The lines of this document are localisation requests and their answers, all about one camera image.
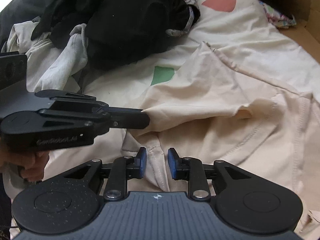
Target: fabric seam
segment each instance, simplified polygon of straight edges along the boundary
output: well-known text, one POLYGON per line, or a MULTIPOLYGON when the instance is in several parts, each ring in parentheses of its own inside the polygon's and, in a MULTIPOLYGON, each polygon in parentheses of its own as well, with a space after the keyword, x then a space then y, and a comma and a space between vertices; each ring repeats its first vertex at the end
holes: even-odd
MULTIPOLYGON (((154 146, 154 147, 152 147, 151 149, 148 149, 148 151, 149 151, 150 153, 152 152, 152 157, 153 157, 153 158, 154 158, 153 149, 154 149, 154 148, 157 148, 157 147, 160 147, 160 146, 154 146)), ((153 170, 153 175, 154 175, 155 178, 156 178, 155 169, 154 169, 154 167, 153 167, 153 164, 151 163, 150 156, 148 156, 148 158, 149 158, 149 160, 150 160, 150 165, 151 165, 152 170, 153 170)), ((159 166, 158 166, 158 165, 157 165, 157 168, 158 168, 158 172, 159 172, 159 175, 160 175, 160 180, 161 180, 162 188, 164 188, 164 182, 163 182, 162 175, 161 175, 161 172, 160 172, 160 169, 159 169, 159 166)))
POLYGON ((273 82, 273 78, 269 78, 267 76, 262 78, 259 75, 259 73, 257 73, 255 70, 253 70, 251 68, 248 68, 248 67, 244 67, 244 66, 242 66, 242 65, 240 65, 238 63, 235 63, 234 61, 229 62, 229 58, 223 52, 219 51, 216 48, 212 48, 211 45, 209 43, 207 43, 207 42, 206 42, 206 45, 221 60, 221 62, 223 64, 225 64, 228 68, 230 68, 231 70, 233 70, 235 72, 244 74, 244 75, 246 75, 248 77, 254 78, 254 79, 259 80, 259 81, 262 81, 264 83, 267 83, 269 85, 272 85, 272 86, 280 88, 280 89, 283 89, 285 91, 288 91, 288 92, 293 93, 293 94, 298 95, 298 96, 301 96, 301 95, 304 95, 304 94, 308 94, 308 92, 299 92, 293 86, 291 86, 291 85, 289 85, 287 83, 284 83, 284 82, 282 82, 280 80, 276 80, 275 79, 276 81, 283 83, 283 85, 274 83, 273 82))
POLYGON ((320 116, 319 116, 319 114, 316 113, 316 111, 314 110, 314 107, 311 107, 311 111, 315 115, 315 118, 316 118, 316 120, 318 122, 318 125, 320 126, 320 116))
POLYGON ((154 176, 155 176, 155 178, 156 178, 156 172, 155 172, 155 169, 153 168, 153 165, 151 164, 150 155, 149 155, 149 154, 147 154, 147 156, 148 156, 148 159, 149 159, 149 161, 150 161, 150 165, 151 165, 151 167, 152 167, 153 175, 154 175, 154 176))
POLYGON ((277 106, 277 103, 274 103, 271 107, 271 110, 269 111, 269 114, 256 126, 253 131, 251 131, 241 142, 239 142, 235 147, 233 147, 231 150, 229 150, 224 156, 230 156, 235 151, 241 149, 259 130, 260 127, 272 116, 272 113, 275 111, 277 106))
POLYGON ((300 145, 300 137, 301 137, 301 129, 302 129, 302 119, 305 115, 305 109, 306 109, 306 103, 303 100, 302 102, 302 110, 299 113, 298 122, 297 122, 297 128, 296 128, 296 135, 294 137, 294 159, 293 159, 293 165, 292 165, 292 189, 294 189, 295 192, 298 190, 298 183, 297 183, 297 170, 298 170, 298 148, 300 145))

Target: human hand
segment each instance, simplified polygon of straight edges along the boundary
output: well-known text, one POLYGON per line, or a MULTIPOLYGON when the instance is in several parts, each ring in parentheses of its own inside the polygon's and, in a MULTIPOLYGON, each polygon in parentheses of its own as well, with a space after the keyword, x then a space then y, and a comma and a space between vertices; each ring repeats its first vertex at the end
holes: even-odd
POLYGON ((30 182, 42 180, 44 168, 49 161, 49 151, 46 152, 11 152, 0 143, 0 167, 5 163, 12 163, 23 167, 20 172, 22 178, 30 182))

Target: bed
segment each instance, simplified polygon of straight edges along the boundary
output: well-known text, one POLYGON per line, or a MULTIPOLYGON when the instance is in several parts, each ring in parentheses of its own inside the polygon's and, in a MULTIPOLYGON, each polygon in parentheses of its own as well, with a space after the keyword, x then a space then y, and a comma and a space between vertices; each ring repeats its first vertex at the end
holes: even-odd
MULTIPOLYGON (((285 83, 293 89, 313 95, 310 119, 304 133, 303 154, 301 156, 301 182, 304 188, 298 190, 308 210, 316 214, 312 217, 312 231, 319 233, 320 210, 320 158, 315 149, 320 148, 320 65, 301 46, 282 35, 266 20, 266 15, 258 0, 197 0, 201 18, 191 32, 181 37, 160 54, 151 55, 139 62, 122 66, 103 73, 94 71, 87 77, 89 81, 84 94, 97 97, 110 106, 135 107, 133 98, 141 96, 151 85, 169 81, 179 68, 197 50, 202 41, 223 53, 241 68, 251 73, 259 73, 269 78, 273 84, 285 83)), ((50 178, 85 161, 99 158, 110 163, 119 156, 128 155, 123 146, 126 138, 123 129, 112 129, 95 139, 92 146, 58 150, 51 153, 45 170, 45 178, 50 178)), ((280 170, 273 170, 270 160, 265 171, 252 171, 258 175, 282 184, 280 170)), ((159 190, 156 183, 145 180, 143 184, 131 180, 129 190, 159 190)), ((302 232, 305 239, 316 240, 316 234, 302 232)))

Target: green patch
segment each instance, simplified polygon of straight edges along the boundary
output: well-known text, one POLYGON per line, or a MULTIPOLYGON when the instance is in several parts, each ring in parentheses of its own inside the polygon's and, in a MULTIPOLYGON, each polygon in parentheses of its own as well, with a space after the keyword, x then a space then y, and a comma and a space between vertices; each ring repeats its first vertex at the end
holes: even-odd
POLYGON ((171 67, 155 66, 155 72, 153 73, 153 80, 151 86, 163 82, 167 82, 172 79, 174 75, 174 69, 171 67))

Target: pile of clothes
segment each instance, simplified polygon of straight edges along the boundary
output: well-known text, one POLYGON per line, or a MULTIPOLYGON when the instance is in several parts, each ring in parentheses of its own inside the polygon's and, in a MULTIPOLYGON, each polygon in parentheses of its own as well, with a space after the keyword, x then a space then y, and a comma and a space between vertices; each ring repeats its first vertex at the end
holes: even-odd
POLYGON ((108 70, 165 51, 199 17, 196 0, 13 0, 0 13, 0 48, 27 54, 29 91, 61 71, 63 89, 88 61, 108 70))

